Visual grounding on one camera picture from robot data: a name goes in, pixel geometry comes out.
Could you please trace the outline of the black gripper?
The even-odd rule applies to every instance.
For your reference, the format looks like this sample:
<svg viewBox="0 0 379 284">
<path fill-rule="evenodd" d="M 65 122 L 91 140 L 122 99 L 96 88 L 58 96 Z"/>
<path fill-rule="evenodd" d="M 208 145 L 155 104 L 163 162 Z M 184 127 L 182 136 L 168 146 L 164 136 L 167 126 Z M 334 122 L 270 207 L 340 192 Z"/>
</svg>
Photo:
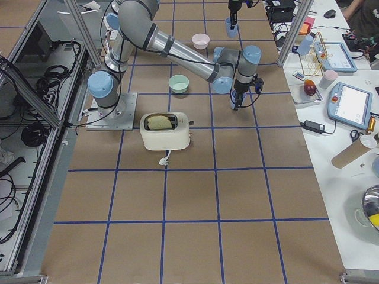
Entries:
<svg viewBox="0 0 379 284">
<path fill-rule="evenodd" d="M 246 92 L 248 91 L 247 84 L 235 84 L 232 92 L 232 107 L 233 110 L 237 111 L 241 108 L 242 102 L 246 97 Z"/>
</svg>

